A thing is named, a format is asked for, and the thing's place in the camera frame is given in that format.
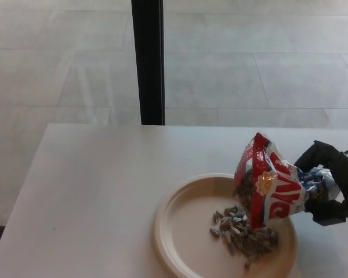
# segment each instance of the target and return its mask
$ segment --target snack bag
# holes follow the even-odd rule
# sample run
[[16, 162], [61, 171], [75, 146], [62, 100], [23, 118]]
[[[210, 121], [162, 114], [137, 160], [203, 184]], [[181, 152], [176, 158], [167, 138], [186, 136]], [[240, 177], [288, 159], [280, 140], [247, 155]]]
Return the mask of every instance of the snack bag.
[[264, 227], [270, 219], [303, 211], [309, 198], [327, 201], [340, 192], [329, 170], [315, 168], [303, 173], [284, 160], [276, 146], [260, 133], [246, 146], [234, 181], [235, 193], [249, 210], [252, 230]]

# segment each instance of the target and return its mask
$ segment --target black robotic claw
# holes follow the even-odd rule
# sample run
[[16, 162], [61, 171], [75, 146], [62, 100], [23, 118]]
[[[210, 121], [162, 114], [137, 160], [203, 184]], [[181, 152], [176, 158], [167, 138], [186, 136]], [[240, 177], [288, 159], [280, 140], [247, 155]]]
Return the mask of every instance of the black robotic claw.
[[306, 211], [313, 214], [313, 220], [323, 226], [345, 222], [348, 217], [348, 151], [338, 151], [332, 145], [315, 141], [295, 162], [295, 166], [308, 172], [319, 165], [328, 168], [345, 198], [343, 203], [336, 200], [320, 202], [308, 200]]

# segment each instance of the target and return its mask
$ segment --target tabletop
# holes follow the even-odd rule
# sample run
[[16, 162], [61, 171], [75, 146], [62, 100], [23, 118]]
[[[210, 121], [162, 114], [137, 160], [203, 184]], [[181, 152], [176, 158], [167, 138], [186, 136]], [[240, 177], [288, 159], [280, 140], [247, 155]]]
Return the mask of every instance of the tabletop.
[[[50, 124], [0, 242], [0, 278], [168, 277], [151, 228], [160, 199], [206, 173], [233, 174], [257, 131], [294, 162], [313, 140], [348, 149], [348, 130]], [[290, 277], [348, 277], [348, 221], [292, 217]]]

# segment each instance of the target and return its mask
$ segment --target tile floor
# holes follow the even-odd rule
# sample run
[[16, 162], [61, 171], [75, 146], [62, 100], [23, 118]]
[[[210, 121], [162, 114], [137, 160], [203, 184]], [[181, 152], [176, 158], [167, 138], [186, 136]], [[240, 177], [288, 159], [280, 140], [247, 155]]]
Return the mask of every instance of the tile floor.
[[[168, 125], [348, 128], [348, 0], [164, 0]], [[139, 125], [130, 0], [0, 0], [0, 225], [46, 125]]]

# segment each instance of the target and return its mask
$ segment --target white plate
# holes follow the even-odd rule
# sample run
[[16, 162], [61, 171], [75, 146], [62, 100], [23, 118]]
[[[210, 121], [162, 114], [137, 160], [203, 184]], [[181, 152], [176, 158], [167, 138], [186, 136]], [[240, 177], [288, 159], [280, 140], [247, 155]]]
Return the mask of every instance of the white plate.
[[161, 203], [155, 218], [154, 242], [159, 259], [176, 277], [286, 277], [296, 258], [296, 234], [289, 218], [272, 221], [278, 248], [244, 271], [242, 254], [231, 256], [209, 228], [215, 210], [234, 206], [232, 175], [196, 177]]

